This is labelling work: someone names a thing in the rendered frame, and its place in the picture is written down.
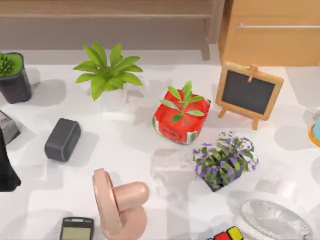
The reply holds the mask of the black pot with purple flowers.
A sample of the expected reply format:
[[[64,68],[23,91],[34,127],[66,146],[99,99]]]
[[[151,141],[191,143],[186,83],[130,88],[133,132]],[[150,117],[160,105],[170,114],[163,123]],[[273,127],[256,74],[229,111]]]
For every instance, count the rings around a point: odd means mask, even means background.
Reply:
[[[234,131],[223,131],[214,143],[203,143],[192,150],[194,171],[212,192],[238,179],[243,172],[255,171],[259,159],[251,140]]]

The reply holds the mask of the white desk fan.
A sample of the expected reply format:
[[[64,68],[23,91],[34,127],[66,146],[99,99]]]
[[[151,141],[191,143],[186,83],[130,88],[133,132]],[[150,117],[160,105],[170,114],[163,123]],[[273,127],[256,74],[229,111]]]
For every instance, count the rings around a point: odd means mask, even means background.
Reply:
[[[254,240],[314,240],[315,224],[298,196],[295,182],[278,180],[269,190],[244,197],[235,224]]]

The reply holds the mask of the wooden framed blackboard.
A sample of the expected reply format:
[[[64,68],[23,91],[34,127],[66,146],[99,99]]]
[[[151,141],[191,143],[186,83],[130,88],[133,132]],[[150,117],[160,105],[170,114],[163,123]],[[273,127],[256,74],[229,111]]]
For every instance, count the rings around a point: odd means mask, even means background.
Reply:
[[[258,129],[259,120],[270,118],[284,79],[259,71],[258,66],[223,63],[215,103],[221,107],[222,118],[227,111],[252,119],[252,129]]]

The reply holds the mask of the white pot with leafy plant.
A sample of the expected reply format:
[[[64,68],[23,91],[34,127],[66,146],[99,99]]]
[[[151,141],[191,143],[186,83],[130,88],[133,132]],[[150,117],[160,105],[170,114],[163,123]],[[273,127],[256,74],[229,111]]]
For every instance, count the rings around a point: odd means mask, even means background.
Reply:
[[[123,56],[122,44],[116,44],[107,55],[106,50],[97,42],[83,45],[88,60],[73,69],[83,72],[76,83],[90,83],[90,94],[94,102],[107,112],[122,110],[127,101],[127,85],[141,87],[143,83],[136,76],[143,69],[136,65],[139,56]]]

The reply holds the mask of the dark pot with green plant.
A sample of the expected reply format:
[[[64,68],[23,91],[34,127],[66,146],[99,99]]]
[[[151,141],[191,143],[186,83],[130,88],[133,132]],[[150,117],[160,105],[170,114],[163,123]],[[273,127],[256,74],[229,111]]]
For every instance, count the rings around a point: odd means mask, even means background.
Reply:
[[[31,99],[32,89],[21,53],[0,52],[0,92],[9,104]]]

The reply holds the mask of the coloured puzzle cube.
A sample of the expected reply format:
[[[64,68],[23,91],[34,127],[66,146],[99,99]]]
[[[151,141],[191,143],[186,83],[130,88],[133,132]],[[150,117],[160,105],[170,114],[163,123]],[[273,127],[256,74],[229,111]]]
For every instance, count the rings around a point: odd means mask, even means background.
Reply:
[[[209,237],[207,240],[244,240],[244,236],[237,226],[232,226],[226,231]]]

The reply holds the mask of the wooden cupboard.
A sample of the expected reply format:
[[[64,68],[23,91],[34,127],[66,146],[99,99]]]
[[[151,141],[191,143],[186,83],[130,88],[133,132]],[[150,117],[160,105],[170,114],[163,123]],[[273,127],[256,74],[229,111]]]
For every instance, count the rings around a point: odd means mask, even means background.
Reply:
[[[240,23],[320,26],[320,0],[225,0],[218,38],[222,63],[320,65],[320,29],[240,29]]]

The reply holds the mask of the dark grey rounded box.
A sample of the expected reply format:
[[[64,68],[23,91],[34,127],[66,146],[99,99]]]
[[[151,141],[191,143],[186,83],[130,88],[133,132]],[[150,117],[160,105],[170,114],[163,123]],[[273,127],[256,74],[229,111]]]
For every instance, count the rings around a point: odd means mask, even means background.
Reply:
[[[81,126],[77,121],[60,118],[44,145],[47,158],[66,163],[70,159],[81,133]]]

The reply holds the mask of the pink desk fan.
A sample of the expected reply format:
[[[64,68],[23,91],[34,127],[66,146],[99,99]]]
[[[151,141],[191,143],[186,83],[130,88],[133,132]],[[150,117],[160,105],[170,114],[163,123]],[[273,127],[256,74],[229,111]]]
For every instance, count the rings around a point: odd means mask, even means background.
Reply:
[[[147,226],[143,204],[149,199],[149,188],[135,181],[114,186],[103,168],[92,176],[100,227],[108,240],[138,240]]]

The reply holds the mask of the blue and orange round object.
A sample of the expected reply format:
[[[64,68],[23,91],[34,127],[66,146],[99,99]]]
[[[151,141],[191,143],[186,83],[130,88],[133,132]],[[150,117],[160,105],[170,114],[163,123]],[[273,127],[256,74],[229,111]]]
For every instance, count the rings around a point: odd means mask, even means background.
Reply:
[[[308,137],[313,144],[320,147],[320,118],[310,128]]]

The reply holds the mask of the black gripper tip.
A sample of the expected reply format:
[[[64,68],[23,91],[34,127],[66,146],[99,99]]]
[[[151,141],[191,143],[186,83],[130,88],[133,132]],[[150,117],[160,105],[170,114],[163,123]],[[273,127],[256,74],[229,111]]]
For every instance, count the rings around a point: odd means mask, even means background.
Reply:
[[[4,135],[0,128],[0,193],[13,192],[21,183],[8,158]]]

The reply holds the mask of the wooden open shelf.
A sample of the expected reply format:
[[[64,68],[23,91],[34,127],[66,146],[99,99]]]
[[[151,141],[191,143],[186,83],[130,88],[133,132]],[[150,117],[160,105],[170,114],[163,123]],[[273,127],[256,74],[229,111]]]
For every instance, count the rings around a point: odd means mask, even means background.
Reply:
[[[122,44],[143,62],[213,59],[225,0],[0,0],[0,50],[74,63],[83,45]]]

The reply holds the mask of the black calculator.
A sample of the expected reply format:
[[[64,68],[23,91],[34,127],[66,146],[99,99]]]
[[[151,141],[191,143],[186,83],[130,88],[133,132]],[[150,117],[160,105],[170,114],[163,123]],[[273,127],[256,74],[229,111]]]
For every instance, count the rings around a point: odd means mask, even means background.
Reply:
[[[95,221],[88,217],[64,217],[59,240],[93,240]]]

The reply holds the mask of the red pot with green plant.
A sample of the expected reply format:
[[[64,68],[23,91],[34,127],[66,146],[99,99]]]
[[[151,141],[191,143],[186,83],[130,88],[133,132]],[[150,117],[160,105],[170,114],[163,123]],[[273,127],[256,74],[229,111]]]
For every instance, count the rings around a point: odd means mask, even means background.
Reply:
[[[211,101],[193,93],[189,80],[181,89],[167,86],[167,92],[152,117],[155,131],[179,144],[193,143],[208,116]]]

